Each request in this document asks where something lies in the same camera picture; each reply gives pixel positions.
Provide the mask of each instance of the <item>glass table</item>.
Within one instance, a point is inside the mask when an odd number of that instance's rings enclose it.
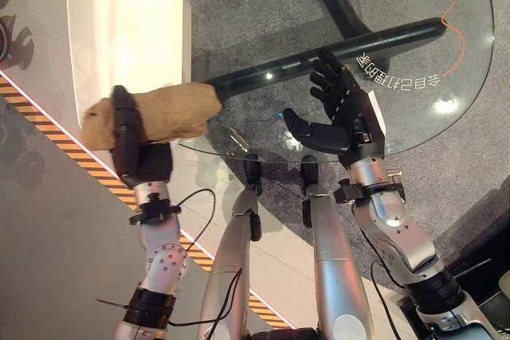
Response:
[[[288,133],[281,111],[327,123],[308,90],[311,61],[328,47],[360,86],[374,91],[386,153],[440,134],[476,99],[492,56],[491,0],[190,0],[192,77],[224,103],[207,140],[192,150],[299,162],[310,150]],[[318,154],[320,162],[336,156]]]

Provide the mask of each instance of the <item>black clamp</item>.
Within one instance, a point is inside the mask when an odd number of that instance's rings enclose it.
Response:
[[[348,178],[339,182],[340,188],[333,193],[336,203],[347,203],[349,201],[358,201],[368,199],[372,194],[383,193],[386,191],[398,191],[401,198],[405,201],[404,185],[402,183],[388,183],[386,185],[362,186],[361,183],[351,184]]]
[[[181,206],[170,206],[168,199],[154,199],[140,205],[142,213],[129,218],[130,225],[149,224],[154,225],[165,221],[171,214],[179,214]]]
[[[175,297],[137,288],[124,316],[124,321],[136,326],[164,330],[174,310]]]

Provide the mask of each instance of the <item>white tray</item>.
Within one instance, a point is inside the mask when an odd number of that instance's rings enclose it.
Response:
[[[67,0],[78,122],[115,85],[140,93],[190,81],[187,0]]]

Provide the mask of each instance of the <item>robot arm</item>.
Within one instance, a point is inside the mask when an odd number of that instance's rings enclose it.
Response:
[[[172,206],[167,183],[172,171],[169,144],[141,145],[141,118],[131,94],[116,86],[113,94],[116,146],[112,151],[116,173],[135,191],[139,225],[147,250],[147,275],[139,283],[126,314],[113,334],[115,340],[162,339],[167,332],[178,281],[186,266],[186,251],[179,244],[178,206]]]
[[[350,180],[341,181],[342,187],[335,192],[336,201],[355,201],[353,213],[363,234],[435,334],[443,338],[500,338],[406,211],[403,186],[388,177],[377,103],[331,53],[320,52],[312,67],[317,72],[310,80],[318,88],[310,93],[324,105],[331,125],[309,123],[292,109],[284,110],[284,119],[305,147],[337,154],[349,172]]]
[[[175,288],[187,267],[186,251],[179,243],[180,228],[176,209],[165,182],[145,182],[135,186],[137,204],[145,217],[137,224],[147,250],[147,275],[139,283],[126,314],[113,334],[115,340],[165,338],[175,297]],[[161,209],[168,201],[169,209]],[[154,214],[153,219],[147,212]]]
[[[467,333],[475,334],[477,339],[500,338],[406,211],[402,194],[395,190],[400,184],[387,176],[384,161],[365,158],[351,164],[348,171],[350,186],[356,185],[359,192],[356,195],[352,189],[347,191],[357,197],[353,208],[356,222],[393,278],[406,289],[425,325],[439,338],[469,338]]]

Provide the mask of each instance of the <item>yellow black striped tape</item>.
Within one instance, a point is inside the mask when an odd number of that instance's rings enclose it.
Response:
[[[48,119],[38,106],[30,103],[13,85],[0,77],[0,96],[22,115],[24,115],[35,127],[49,140],[53,141],[71,159],[80,165],[87,173],[94,177],[101,185],[115,194],[122,202],[131,209],[136,209],[135,196],[119,179],[107,171],[98,161],[91,157],[85,150],[77,145],[71,137],[66,135],[57,125]],[[181,235],[180,242],[183,247],[191,244],[190,240]],[[190,248],[189,257],[206,272],[210,272],[213,259],[200,248]],[[259,317],[273,328],[288,328],[289,325],[266,303],[262,302],[253,294],[249,296],[249,307]]]

